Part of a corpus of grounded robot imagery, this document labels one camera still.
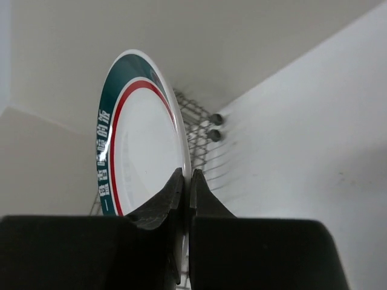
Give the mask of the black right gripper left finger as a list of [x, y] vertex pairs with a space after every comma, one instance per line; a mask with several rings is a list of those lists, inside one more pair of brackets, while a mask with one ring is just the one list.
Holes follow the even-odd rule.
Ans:
[[181, 282], [184, 178], [125, 216], [1, 218], [2, 289], [175, 289]]

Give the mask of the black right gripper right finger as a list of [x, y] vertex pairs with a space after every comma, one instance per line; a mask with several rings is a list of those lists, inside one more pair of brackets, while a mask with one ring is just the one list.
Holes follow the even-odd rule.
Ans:
[[190, 188], [189, 278], [193, 289], [348, 289], [334, 239], [319, 221], [242, 218], [210, 191]]

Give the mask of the white plate teal red rim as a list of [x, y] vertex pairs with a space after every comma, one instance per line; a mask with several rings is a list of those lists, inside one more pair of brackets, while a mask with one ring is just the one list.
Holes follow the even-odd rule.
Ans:
[[103, 84], [96, 124], [102, 219], [124, 245], [120, 263], [156, 282], [181, 282], [191, 163], [177, 98], [144, 52], [127, 50]]

